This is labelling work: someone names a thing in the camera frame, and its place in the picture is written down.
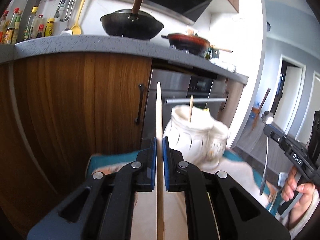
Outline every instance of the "white jar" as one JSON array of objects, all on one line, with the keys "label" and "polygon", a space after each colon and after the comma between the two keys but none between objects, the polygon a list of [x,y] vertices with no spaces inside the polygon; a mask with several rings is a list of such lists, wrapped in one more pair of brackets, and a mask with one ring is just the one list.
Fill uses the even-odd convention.
[{"label": "white jar", "polygon": [[185,161],[200,169],[216,167],[226,149],[229,129],[197,107],[192,108],[189,122],[189,110],[186,105],[174,107],[163,136],[168,137],[170,148],[180,151]]}]

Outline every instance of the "oven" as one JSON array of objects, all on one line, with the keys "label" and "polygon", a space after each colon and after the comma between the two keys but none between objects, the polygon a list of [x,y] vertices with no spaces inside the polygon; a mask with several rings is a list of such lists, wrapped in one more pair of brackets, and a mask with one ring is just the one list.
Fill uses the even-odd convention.
[{"label": "oven", "polygon": [[225,102],[226,83],[206,77],[153,69],[148,88],[146,111],[142,130],[141,149],[148,148],[156,136],[156,89],[161,83],[163,130],[171,118],[172,108],[189,104],[194,97],[194,106],[209,108],[210,115],[217,118],[221,102]]}]

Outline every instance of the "wooden chair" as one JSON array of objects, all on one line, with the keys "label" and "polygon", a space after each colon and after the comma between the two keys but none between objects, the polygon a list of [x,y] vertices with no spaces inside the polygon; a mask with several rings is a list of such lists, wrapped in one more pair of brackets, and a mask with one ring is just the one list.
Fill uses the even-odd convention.
[{"label": "wooden chair", "polygon": [[253,121],[253,124],[252,124],[252,128],[251,128],[252,131],[257,125],[257,122],[258,122],[258,119],[259,119],[259,115],[260,115],[260,112],[261,112],[261,108],[263,107],[263,104],[266,101],[266,99],[268,97],[268,94],[270,93],[270,90],[271,90],[270,88],[267,89],[267,92],[264,95],[264,98],[263,98],[259,108],[256,108],[256,107],[252,108],[252,112],[255,114],[255,118],[254,118],[254,121]]}]

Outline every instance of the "wooden stick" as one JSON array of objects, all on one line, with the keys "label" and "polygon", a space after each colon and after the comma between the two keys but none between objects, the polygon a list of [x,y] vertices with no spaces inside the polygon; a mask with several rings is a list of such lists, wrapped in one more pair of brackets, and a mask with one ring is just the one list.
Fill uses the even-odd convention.
[{"label": "wooden stick", "polygon": [[189,122],[191,122],[192,116],[192,108],[193,108],[193,96],[190,97],[190,112],[189,112]]},{"label": "wooden stick", "polygon": [[158,82],[157,84],[157,97],[156,97],[156,136],[157,136],[157,240],[164,240],[162,98],[161,98],[160,82]]}]

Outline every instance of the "gray countertop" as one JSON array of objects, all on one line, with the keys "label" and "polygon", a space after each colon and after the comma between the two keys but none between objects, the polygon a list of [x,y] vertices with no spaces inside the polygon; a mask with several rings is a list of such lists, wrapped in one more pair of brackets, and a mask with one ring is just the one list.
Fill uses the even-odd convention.
[{"label": "gray countertop", "polygon": [[13,45],[0,45],[0,63],[26,58],[36,55],[58,52],[112,52],[139,55],[144,57],[168,60],[186,68],[197,67],[218,75],[222,75],[244,85],[248,77],[231,73],[209,61],[180,50],[171,49],[169,46],[160,46],[149,41],[140,41],[129,38],[79,35],[79,36],[51,36],[23,41]]}]

